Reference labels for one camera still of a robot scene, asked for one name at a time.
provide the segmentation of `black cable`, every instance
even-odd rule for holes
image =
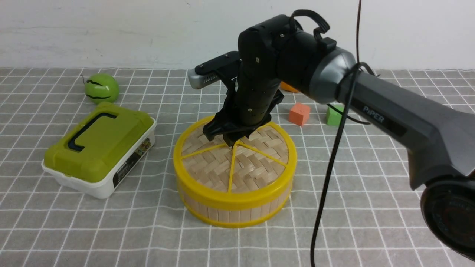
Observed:
[[[338,151],[338,146],[340,145],[340,140],[343,135],[343,129],[345,127],[345,122],[346,119],[351,119],[348,116],[348,112],[350,110],[351,106],[351,101],[353,99],[353,92],[356,87],[356,81],[358,78],[358,75],[360,74],[360,69],[361,67],[365,68],[371,75],[374,75],[374,72],[371,70],[371,68],[368,66],[368,64],[364,62],[360,62],[360,55],[359,55],[359,32],[360,32],[360,17],[361,17],[361,1],[359,0],[359,5],[358,5],[358,16],[357,16],[357,22],[356,22],[356,58],[357,58],[357,63],[351,70],[347,73],[347,75],[351,75],[351,82],[350,82],[350,90],[346,96],[346,104],[343,109],[342,114],[342,119],[340,121],[340,125],[338,126],[338,131],[335,136],[335,142],[333,143],[333,148],[332,152],[330,154],[330,159],[328,161],[328,166],[327,166],[327,171],[325,175],[325,179],[323,181],[323,187],[322,187],[322,195],[320,197],[320,203],[318,205],[318,211],[317,211],[317,218],[315,220],[315,226],[313,227],[313,233],[312,233],[312,242],[310,244],[310,264],[312,267],[315,267],[315,243],[317,241],[317,233],[318,233],[318,228],[320,226],[320,221],[322,220],[322,215],[323,215],[323,208],[325,206],[325,199],[326,199],[326,194],[328,191],[328,186],[330,185],[330,178],[332,176],[332,170],[333,170],[333,164],[335,162],[336,158],[336,153]]]
[[[326,194],[328,191],[328,186],[330,184],[330,178],[332,176],[332,170],[333,170],[333,164],[335,162],[336,158],[336,153],[338,151],[338,146],[340,145],[340,140],[343,135],[343,129],[345,126],[346,119],[348,118],[348,111],[350,110],[350,105],[351,101],[353,98],[353,92],[356,87],[356,80],[358,75],[360,74],[360,67],[361,63],[357,63],[352,70],[350,71],[352,77],[351,77],[351,83],[350,83],[350,90],[348,92],[348,95],[346,97],[346,105],[345,108],[343,109],[343,114],[342,114],[342,119],[340,121],[340,125],[338,126],[338,131],[335,136],[335,142],[333,143],[333,148],[332,148],[332,153],[330,155],[330,160],[328,161],[328,166],[327,166],[327,171],[325,175],[325,180],[323,182],[323,188],[322,188],[322,195],[320,197],[320,203],[318,206],[318,212],[317,212],[317,218],[315,220],[315,226],[313,228],[313,233],[312,233],[312,242],[310,245],[310,263],[312,267],[315,267],[315,242],[317,240],[317,233],[318,233],[318,228],[320,225],[320,221],[322,220],[322,214],[323,214],[323,207],[325,206],[325,199],[326,199]]]
[[[356,16],[356,62],[360,61],[360,18],[361,18],[361,1],[358,3],[358,15]]]

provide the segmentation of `robotic arm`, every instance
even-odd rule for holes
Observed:
[[[295,17],[318,27],[303,31]],[[357,63],[328,23],[310,10],[279,15],[241,32],[238,51],[197,66],[193,88],[218,80],[227,87],[223,108],[203,133],[222,134],[229,146],[271,120],[283,99],[281,81],[320,104],[346,104]],[[459,112],[373,75],[357,76],[350,108],[407,148],[409,184],[426,186],[421,210],[427,226],[451,249],[475,261],[475,115]]]

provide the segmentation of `foam block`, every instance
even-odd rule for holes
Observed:
[[[303,126],[310,117],[310,107],[302,103],[295,104],[290,109],[289,121],[298,126]]]
[[[343,106],[342,105],[333,105],[338,109],[339,111],[343,112]],[[326,123],[329,126],[338,126],[340,125],[340,121],[342,120],[342,116],[334,111],[332,108],[327,107],[327,114],[326,114]]]
[[[287,92],[292,92],[292,93],[298,93],[298,90],[293,88],[292,86],[284,83],[284,82],[281,82],[280,83],[280,88],[284,91],[287,91]]]

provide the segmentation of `yellow rim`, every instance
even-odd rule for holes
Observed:
[[[196,218],[202,220],[203,222],[205,223],[208,223],[212,226],[216,226],[216,227],[223,227],[223,228],[244,228],[244,227],[249,227],[249,226],[253,226],[253,225],[256,225],[256,224],[259,224],[259,223],[262,223],[262,222],[265,222],[267,221],[268,219],[272,218],[274,215],[276,215],[284,206],[285,204],[287,203],[287,200],[289,199],[289,196],[290,196],[290,192],[291,190],[289,190],[289,193],[287,194],[287,196],[285,197],[285,200],[282,202],[282,204],[280,204],[277,209],[275,209],[274,211],[272,211],[271,213],[263,216],[263,217],[260,217],[259,219],[256,219],[256,220],[251,220],[251,221],[247,221],[247,222],[221,222],[221,221],[217,221],[217,220],[211,220],[209,218],[206,218],[204,217],[203,215],[195,212],[193,210],[192,207],[190,207],[188,205],[188,203],[185,202],[185,199],[183,198],[183,195],[181,194],[180,191],[178,191],[179,195],[180,195],[180,198],[181,198],[181,201],[183,201],[183,203],[185,204],[185,207],[187,208],[187,210],[193,214]]]
[[[198,127],[205,124],[206,122],[211,121],[212,118],[213,116],[210,116],[202,120],[199,120],[198,122],[190,126],[179,137],[175,145],[175,148],[173,150],[173,165],[175,167],[175,171],[177,174],[178,186],[180,186],[180,188],[184,190],[184,192],[188,194],[194,200],[204,205],[207,205],[209,207],[216,208],[216,209],[224,209],[224,210],[251,209],[251,208],[269,203],[270,201],[274,200],[277,196],[284,193],[284,191],[288,188],[288,184],[292,182],[292,177],[294,175],[295,168],[297,165],[297,151],[296,151],[294,142],[292,141],[292,138],[280,126],[278,126],[277,124],[273,122],[269,122],[265,126],[271,126],[279,134],[281,134],[281,136],[283,137],[284,141],[287,144],[289,156],[288,156],[287,164],[276,160],[276,162],[284,165],[285,169],[280,175],[280,177],[272,184],[255,191],[244,192],[244,193],[232,193],[230,192],[230,190],[228,190],[228,192],[219,192],[202,185],[201,183],[197,182],[188,174],[188,172],[186,171],[183,165],[182,159],[186,157],[190,157],[190,155],[182,156],[181,148],[183,147],[183,144],[185,140],[187,139],[187,137],[194,130],[196,130]],[[246,146],[242,142],[240,142],[239,145],[256,151],[254,148],[250,148],[249,146]],[[226,146],[226,144],[214,146],[205,150],[211,150],[211,149],[222,147],[222,146]],[[201,150],[193,154],[198,154],[205,150]],[[265,155],[264,153],[260,151],[257,151],[257,152],[272,159],[272,157],[270,157],[269,155]],[[232,158],[231,165],[234,166],[234,158]]]

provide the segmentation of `green block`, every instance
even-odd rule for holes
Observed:
[[[333,105],[336,109],[343,112],[343,105]],[[338,126],[340,125],[340,121],[342,120],[342,116],[334,111],[332,108],[327,107],[327,115],[326,115],[326,123],[329,126]]]

